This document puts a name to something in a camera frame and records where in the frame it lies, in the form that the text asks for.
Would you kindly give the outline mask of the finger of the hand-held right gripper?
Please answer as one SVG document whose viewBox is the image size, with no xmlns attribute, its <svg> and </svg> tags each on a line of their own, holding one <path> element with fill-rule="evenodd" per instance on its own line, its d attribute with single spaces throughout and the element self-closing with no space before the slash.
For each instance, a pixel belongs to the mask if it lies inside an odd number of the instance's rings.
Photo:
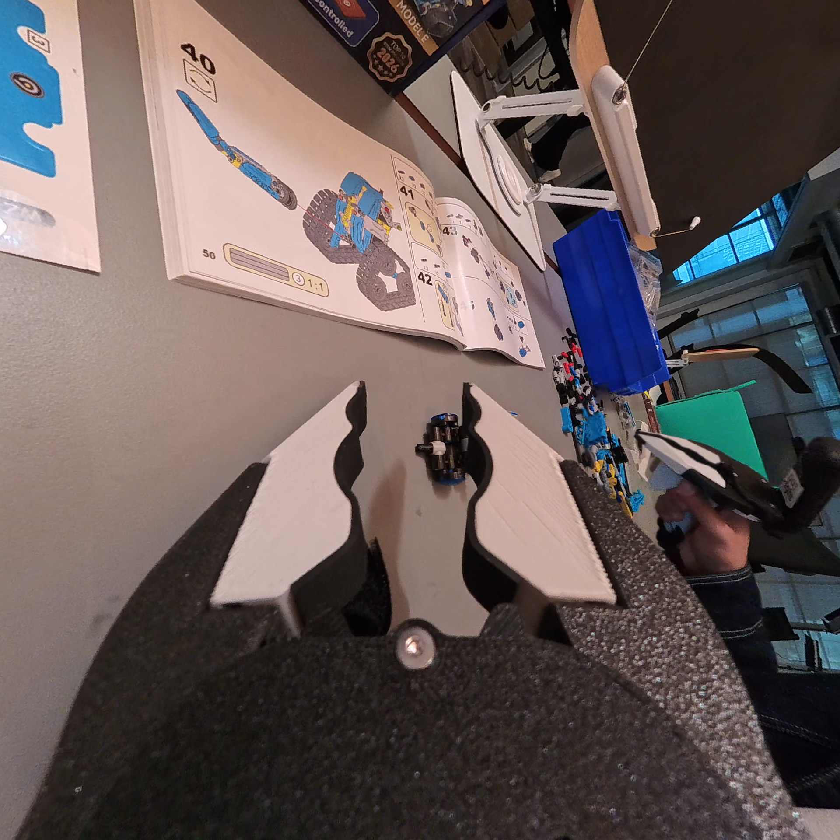
<svg viewBox="0 0 840 840">
<path fill-rule="evenodd" d="M 715 452 L 684 438 L 637 431 L 636 441 L 661 460 L 714 461 Z"/>
<path fill-rule="evenodd" d="M 702 448 L 698 454 L 689 455 L 678 450 L 669 450 L 664 455 L 646 448 L 647 483 L 655 490 L 667 490 L 678 486 L 681 480 L 689 480 L 697 487 L 725 488 L 726 478 L 718 469 L 726 462 L 726 455 L 714 448 Z"/>
</svg>

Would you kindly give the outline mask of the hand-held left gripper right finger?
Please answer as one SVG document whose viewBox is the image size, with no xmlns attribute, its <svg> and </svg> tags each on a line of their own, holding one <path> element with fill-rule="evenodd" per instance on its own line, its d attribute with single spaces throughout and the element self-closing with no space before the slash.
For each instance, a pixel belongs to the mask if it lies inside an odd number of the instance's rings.
<svg viewBox="0 0 840 840">
<path fill-rule="evenodd" d="M 564 458 L 475 384 L 464 385 L 463 413 L 465 470 L 476 484 L 468 546 L 552 602 L 617 604 Z"/>
</svg>

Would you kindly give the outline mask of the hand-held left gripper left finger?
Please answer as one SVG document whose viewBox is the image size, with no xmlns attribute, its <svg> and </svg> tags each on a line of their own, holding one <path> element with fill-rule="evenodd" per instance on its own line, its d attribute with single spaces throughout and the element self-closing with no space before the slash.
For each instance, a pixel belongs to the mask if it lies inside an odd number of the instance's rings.
<svg viewBox="0 0 840 840">
<path fill-rule="evenodd" d="M 368 549 L 352 486 L 365 426 L 365 384 L 355 381 L 269 453 L 212 608 L 273 606 L 299 635 L 356 596 Z"/>
</svg>

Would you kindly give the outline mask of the black brick assembly blue wheels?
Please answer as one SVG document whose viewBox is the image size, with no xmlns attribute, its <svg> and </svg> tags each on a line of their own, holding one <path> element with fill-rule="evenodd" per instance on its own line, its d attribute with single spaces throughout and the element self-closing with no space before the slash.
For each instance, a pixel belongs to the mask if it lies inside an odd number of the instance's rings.
<svg viewBox="0 0 840 840">
<path fill-rule="evenodd" d="M 462 435 L 458 416 L 442 413 L 432 416 L 423 442 L 415 452 L 427 459 L 432 478 L 440 485 L 453 487 L 466 479 L 465 458 L 469 439 Z"/>
</svg>

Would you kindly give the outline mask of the person's right forearm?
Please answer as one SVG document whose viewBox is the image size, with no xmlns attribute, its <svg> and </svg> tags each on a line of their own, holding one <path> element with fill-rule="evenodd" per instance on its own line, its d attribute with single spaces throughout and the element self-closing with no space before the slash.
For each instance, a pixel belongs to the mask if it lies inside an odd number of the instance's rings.
<svg viewBox="0 0 840 840">
<path fill-rule="evenodd" d="M 742 673 L 776 673 L 777 659 L 749 565 L 730 572 L 689 575 L 686 582 L 716 625 L 738 669 Z"/>
</svg>

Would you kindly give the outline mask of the person's right hand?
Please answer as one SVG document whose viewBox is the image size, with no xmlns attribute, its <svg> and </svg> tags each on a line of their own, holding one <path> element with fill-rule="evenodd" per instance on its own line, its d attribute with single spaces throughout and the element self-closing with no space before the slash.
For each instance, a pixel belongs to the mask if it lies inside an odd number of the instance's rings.
<svg viewBox="0 0 840 840">
<path fill-rule="evenodd" d="M 693 517 L 693 529 L 678 546 L 685 577 L 726 574 L 749 565 L 750 521 L 729 509 L 714 508 L 689 482 L 667 490 L 655 507 L 666 523 Z"/>
</svg>

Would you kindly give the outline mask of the green plastic box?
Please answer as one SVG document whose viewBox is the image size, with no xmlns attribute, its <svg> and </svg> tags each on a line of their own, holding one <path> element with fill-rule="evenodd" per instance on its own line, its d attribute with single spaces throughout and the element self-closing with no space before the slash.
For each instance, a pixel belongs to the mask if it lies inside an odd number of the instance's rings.
<svg viewBox="0 0 840 840">
<path fill-rule="evenodd" d="M 755 380 L 656 407 L 661 432 L 707 445 L 763 478 L 767 472 L 740 394 Z"/>
</svg>

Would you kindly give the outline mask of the pile of small brick parts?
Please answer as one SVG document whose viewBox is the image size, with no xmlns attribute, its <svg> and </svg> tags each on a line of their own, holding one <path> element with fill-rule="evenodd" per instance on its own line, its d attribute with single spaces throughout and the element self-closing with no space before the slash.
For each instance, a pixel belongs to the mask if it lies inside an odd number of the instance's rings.
<svg viewBox="0 0 840 840">
<path fill-rule="evenodd" d="M 599 490 L 632 517 L 643 506 L 644 494 L 629 488 L 627 452 L 607 424 L 578 335 L 567 328 L 563 342 L 564 349 L 552 356 L 552 378 L 560 399 L 563 433 L 572 436 L 577 459 Z"/>
</svg>

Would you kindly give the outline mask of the blue plastic bin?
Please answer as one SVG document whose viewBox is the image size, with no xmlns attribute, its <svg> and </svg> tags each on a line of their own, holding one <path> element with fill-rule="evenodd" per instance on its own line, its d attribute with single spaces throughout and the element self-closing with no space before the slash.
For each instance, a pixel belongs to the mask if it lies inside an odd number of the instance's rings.
<svg viewBox="0 0 840 840">
<path fill-rule="evenodd" d="M 668 379 L 617 212 L 596 213 L 556 240 L 553 250 L 588 372 L 620 395 Z"/>
</svg>

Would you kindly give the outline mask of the clear bags in bin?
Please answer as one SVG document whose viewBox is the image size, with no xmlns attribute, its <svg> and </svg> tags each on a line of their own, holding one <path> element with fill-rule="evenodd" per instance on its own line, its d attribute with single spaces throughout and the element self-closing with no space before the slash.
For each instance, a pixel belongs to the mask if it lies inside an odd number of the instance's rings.
<svg viewBox="0 0 840 840">
<path fill-rule="evenodd" d="M 636 247 L 633 242 L 628 243 L 627 249 L 647 315 L 654 323 L 660 302 L 659 276 L 662 272 L 660 260 L 652 252 Z"/>
</svg>

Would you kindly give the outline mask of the paned window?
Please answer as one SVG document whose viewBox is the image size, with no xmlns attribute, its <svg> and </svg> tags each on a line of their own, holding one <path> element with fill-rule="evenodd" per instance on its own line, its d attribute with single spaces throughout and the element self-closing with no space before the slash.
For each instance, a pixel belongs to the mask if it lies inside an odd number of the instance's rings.
<svg viewBox="0 0 840 840">
<path fill-rule="evenodd" d="M 753 210 L 723 236 L 715 239 L 673 272 L 678 284 L 724 270 L 774 249 L 791 214 L 790 188 Z"/>
</svg>

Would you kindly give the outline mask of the person's denim clothing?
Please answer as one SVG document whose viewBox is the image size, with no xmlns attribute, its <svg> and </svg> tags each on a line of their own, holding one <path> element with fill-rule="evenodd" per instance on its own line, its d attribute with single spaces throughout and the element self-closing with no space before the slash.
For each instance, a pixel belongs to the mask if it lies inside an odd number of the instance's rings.
<svg viewBox="0 0 840 840">
<path fill-rule="evenodd" d="M 742 678 L 793 802 L 839 807 L 839 675 L 748 669 Z"/>
</svg>

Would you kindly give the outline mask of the white stand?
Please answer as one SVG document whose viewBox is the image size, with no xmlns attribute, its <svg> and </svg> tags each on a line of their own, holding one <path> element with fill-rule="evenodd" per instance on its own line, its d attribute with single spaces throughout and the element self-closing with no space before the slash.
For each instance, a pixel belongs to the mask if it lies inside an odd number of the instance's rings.
<svg viewBox="0 0 840 840">
<path fill-rule="evenodd" d="M 629 88 L 610 66 L 601 67 L 589 91 L 573 89 L 480 104 L 455 70 L 450 77 L 462 157 L 476 189 L 541 270 L 546 269 L 536 203 L 619 210 L 636 247 L 652 250 L 660 224 L 636 133 Z M 584 114 L 612 183 L 611 190 L 551 186 L 532 182 L 501 138 L 504 119 Z"/>
</svg>

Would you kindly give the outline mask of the wood-edged dark board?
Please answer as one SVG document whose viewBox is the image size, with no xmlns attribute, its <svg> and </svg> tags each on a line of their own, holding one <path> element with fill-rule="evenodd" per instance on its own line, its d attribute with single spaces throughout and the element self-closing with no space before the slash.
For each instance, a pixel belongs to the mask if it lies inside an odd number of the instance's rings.
<svg viewBox="0 0 840 840">
<path fill-rule="evenodd" d="M 838 1 L 599 1 L 664 233 L 685 263 L 839 145 Z"/>
</svg>

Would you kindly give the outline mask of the open instruction booklet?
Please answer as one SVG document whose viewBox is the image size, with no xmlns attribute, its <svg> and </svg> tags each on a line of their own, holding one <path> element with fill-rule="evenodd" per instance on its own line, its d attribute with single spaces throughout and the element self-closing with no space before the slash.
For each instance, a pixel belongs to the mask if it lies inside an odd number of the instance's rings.
<svg viewBox="0 0 840 840">
<path fill-rule="evenodd" d="M 169 278 L 544 361 L 467 204 L 292 86 L 196 2 L 135 2 Z"/>
</svg>

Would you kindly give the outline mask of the blue sticker sheet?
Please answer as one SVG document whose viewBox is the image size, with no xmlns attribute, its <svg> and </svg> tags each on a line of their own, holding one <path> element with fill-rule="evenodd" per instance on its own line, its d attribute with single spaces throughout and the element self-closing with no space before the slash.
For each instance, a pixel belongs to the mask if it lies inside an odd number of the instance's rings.
<svg viewBox="0 0 840 840">
<path fill-rule="evenodd" d="M 101 269 L 75 1 L 1 2 L 1 250 Z"/>
</svg>

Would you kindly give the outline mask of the dark toy box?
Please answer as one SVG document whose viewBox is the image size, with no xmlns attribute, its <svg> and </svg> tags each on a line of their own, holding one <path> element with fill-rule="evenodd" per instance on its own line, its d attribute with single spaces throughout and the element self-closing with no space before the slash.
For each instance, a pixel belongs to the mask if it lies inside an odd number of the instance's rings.
<svg viewBox="0 0 840 840">
<path fill-rule="evenodd" d="M 504 1 L 304 1 L 392 98 L 456 47 Z"/>
</svg>

